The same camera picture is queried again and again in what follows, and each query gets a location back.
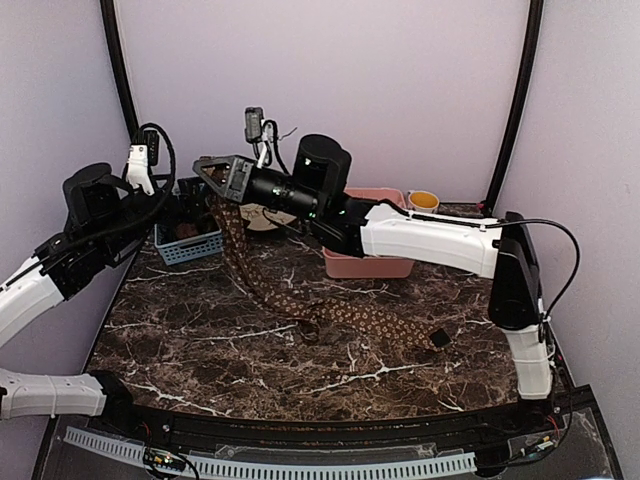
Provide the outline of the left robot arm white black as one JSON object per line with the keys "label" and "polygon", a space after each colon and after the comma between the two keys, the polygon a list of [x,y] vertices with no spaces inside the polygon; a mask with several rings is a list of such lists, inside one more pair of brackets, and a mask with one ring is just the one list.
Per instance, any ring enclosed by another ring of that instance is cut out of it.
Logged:
{"label": "left robot arm white black", "polygon": [[[152,191],[113,175],[107,163],[84,167],[62,189],[68,215],[62,232],[37,247],[1,285],[1,342],[7,344],[43,313],[70,300],[105,268],[115,268],[175,210],[174,177],[152,179]],[[132,395],[107,371],[79,375],[1,372],[1,417],[101,416],[120,436],[141,427]]]}

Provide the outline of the brown floral tie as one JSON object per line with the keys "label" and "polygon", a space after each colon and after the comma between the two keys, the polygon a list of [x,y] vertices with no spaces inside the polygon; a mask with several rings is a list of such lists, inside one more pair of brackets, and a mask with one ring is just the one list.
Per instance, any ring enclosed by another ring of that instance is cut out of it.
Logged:
{"label": "brown floral tie", "polygon": [[218,193],[208,196],[207,205],[223,235],[223,256],[233,278],[269,312],[310,328],[309,337],[316,336],[320,325],[327,323],[346,325],[386,342],[398,341],[432,351],[452,344],[451,336],[443,328],[429,329],[425,323],[404,318],[387,308],[354,305],[334,297],[304,300],[285,293],[275,278],[266,275],[261,264],[250,255],[240,206]]}

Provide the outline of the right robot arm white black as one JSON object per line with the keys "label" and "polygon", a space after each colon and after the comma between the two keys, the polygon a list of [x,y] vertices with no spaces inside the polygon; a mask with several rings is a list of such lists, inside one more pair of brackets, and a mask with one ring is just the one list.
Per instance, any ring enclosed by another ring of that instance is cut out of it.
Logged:
{"label": "right robot arm white black", "polygon": [[337,141],[310,134],[299,142],[290,175],[238,155],[201,157],[193,170],[236,205],[255,203],[308,221],[312,235],[334,253],[405,258],[491,279],[490,319],[507,336],[524,399],[511,410],[510,424],[521,434],[534,432],[549,416],[552,373],[543,325],[551,310],[542,303],[529,220],[516,213],[462,220],[355,198],[345,191],[350,165]]}

